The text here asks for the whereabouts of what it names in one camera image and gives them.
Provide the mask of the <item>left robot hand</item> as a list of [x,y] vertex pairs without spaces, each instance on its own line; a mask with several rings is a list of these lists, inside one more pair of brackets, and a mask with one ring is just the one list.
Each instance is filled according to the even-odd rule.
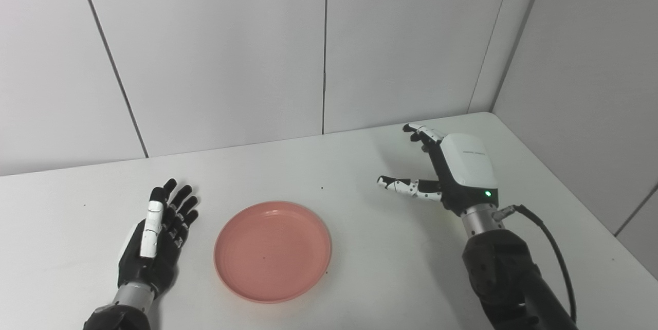
[[190,227],[199,217],[190,185],[173,178],[151,190],[147,214],[132,232],[118,262],[117,286],[146,285],[158,298],[174,285]]

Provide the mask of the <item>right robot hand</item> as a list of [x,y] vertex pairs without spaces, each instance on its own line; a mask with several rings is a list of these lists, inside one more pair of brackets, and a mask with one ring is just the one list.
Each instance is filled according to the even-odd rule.
[[412,122],[405,124],[403,131],[411,134],[411,142],[421,143],[437,180],[380,176],[378,185],[399,194],[441,202],[458,216],[477,205],[500,206],[498,181],[480,138],[465,133],[441,135]]

